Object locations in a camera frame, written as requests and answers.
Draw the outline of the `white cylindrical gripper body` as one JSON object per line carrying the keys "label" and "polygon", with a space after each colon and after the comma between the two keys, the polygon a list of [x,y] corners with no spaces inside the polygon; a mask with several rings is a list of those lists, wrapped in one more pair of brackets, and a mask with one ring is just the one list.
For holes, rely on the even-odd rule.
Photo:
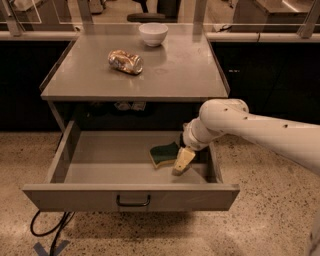
{"label": "white cylindrical gripper body", "polygon": [[187,148],[200,151],[207,147],[214,139],[223,136],[221,131],[208,129],[199,118],[184,125],[182,139]]}

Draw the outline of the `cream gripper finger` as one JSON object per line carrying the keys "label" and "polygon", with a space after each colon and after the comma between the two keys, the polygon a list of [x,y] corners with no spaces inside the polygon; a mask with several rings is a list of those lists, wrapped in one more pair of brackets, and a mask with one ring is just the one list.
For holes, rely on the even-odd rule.
{"label": "cream gripper finger", "polygon": [[196,153],[192,149],[181,147],[178,151],[176,161],[174,162],[172,174],[175,176],[181,175],[195,156]]}

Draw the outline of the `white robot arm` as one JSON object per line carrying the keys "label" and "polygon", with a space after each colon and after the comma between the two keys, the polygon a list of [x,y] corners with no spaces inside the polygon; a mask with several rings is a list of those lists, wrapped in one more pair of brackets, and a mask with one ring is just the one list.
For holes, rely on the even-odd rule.
{"label": "white robot arm", "polygon": [[224,177],[243,188],[191,241],[199,256],[319,256],[320,127],[253,115],[241,100],[209,100],[183,128],[186,155],[215,145]]}

